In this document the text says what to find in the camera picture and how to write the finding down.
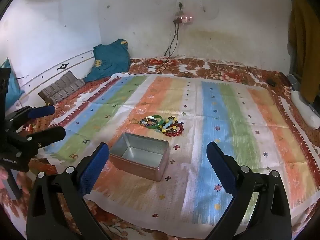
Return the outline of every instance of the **gray striped cushion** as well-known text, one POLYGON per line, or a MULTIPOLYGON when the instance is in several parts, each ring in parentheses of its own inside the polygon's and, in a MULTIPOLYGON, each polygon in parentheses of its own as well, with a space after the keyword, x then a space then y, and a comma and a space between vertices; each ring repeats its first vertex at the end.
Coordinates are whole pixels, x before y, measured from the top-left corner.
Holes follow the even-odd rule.
POLYGON ((72 93, 78 91, 81 87, 84 86, 84 84, 85 82, 83 79, 79 79, 76 82, 73 82, 70 86, 50 97, 48 103, 50 103, 50 105, 55 105, 56 103, 70 96, 72 93))
POLYGON ((59 78, 55 83, 41 90, 38 95, 48 103, 50 97, 58 93, 59 91, 65 89, 70 86, 72 83, 77 81, 78 79, 73 75, 73 73, 69 70, 65 73, 61 78, 59 78))

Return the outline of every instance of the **silver screw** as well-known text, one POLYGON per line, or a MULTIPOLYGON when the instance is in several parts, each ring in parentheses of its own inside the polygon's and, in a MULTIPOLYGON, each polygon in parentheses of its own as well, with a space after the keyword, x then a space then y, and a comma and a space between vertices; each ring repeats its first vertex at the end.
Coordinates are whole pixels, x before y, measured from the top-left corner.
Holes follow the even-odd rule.
POLYGON ((43 171, 38 173, 38 178, 42 178, 43 176, 44 176, 44 172, 43 171))
POLYGON ((250 169, 247 166, 241 166, 241 171, 243 171, 244 173, 248 173, 250 169))
POLYGON ((278 171, 272 171, 271 174, 272 174, 274 177, 278 177, 278 176, 279 176, 278 171))
POLYGON ((68 173, 68 174, 73 173, 74 170, 75 170, 74 167, 72 167, 72 166, 71 166, 71 167, 68 167, 68 168, 66 169, 66 173, 68 173))

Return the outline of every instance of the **wall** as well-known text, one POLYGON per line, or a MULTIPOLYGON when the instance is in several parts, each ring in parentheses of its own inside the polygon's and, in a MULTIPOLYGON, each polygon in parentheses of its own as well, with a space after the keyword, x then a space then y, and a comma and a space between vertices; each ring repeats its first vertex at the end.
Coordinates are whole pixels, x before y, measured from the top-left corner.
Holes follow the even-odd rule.
MULTIPOLYGON (((182 2, 195 21, 180 28, 174 55, 288 73, 290 0, 182 2)), ((129 42, 131 57, 162 56, 176 11, 176 0, 14 0, 0 22, 0 61, 8 56, 17 76, 31 79, 118 38, 129 42)))
POLYGON ((13 0, 0 21, 0 62, 20 86, 100 43, 98 0, 13 0))

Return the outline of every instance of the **open silver box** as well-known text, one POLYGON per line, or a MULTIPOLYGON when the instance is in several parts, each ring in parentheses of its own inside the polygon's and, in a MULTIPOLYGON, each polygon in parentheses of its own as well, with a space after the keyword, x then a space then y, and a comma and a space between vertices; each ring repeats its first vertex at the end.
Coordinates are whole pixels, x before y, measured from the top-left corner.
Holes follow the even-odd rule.
POLYGON ((169 142, 124 132, 111 148, 109 159, 118 169, 161 181, 169 160, 169 142))

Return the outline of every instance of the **teal cloth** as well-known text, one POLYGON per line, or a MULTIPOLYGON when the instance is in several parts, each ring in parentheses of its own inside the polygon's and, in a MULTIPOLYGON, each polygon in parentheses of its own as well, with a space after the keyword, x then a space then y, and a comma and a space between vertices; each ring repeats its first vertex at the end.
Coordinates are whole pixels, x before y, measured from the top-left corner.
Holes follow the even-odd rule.
POLYGON ((118 39, 109 45, 100 44, 93 48, 96 65, 83 79, 86 83, 129 70, 128 43, 121 44, 122 41, 125 40, 118 39))
MULTIPOLYGON (((11 68, 8 58, 1 67, 11 68)), ((11 68, 8 93, 5 95, 5 110, 7 111, 11 106, 13 106, 23 93, 24 91, 20 89, 19 83, 16 80, 16 75, 11 68)))

